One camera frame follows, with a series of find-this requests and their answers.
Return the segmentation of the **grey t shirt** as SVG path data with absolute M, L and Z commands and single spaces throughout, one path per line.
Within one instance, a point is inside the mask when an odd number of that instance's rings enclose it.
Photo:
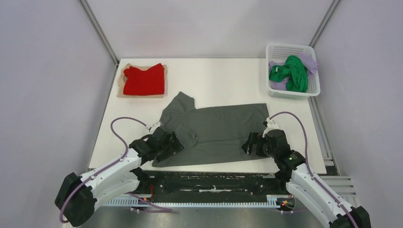
M 262 133 L 269 116 L 265 103 L 195 108 L 194 98 L 179 92 L 160 117 L 162 126 L 175 134 L 183 149 L 154 167 L 204 165 L 257 160 L 242 145 L 250 133 Z

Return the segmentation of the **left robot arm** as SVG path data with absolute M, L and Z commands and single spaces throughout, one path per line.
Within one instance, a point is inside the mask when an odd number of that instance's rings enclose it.
M 151 190 L 151 178 L 141 166 L 153 160 L 161 162 L 184 149 L 176 134 L 163 127 L 124 146 L 122 154 L 101 167 L 80 175 L 72 172 L 64 178 L 55 199 L 62 223 L 81 226 L 108 201 Z

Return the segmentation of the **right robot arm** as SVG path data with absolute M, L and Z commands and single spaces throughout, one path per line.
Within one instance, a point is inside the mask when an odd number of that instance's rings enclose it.
M 290 193 L 326 228 L 370 228 L 369 213 L 354 207 L 313 173 L 304 156 L 290 148 L 283 130 L 250 133 L 242 146 L 247 155 L 274 159 L 279 171 L 274 186 L 281 194 Z

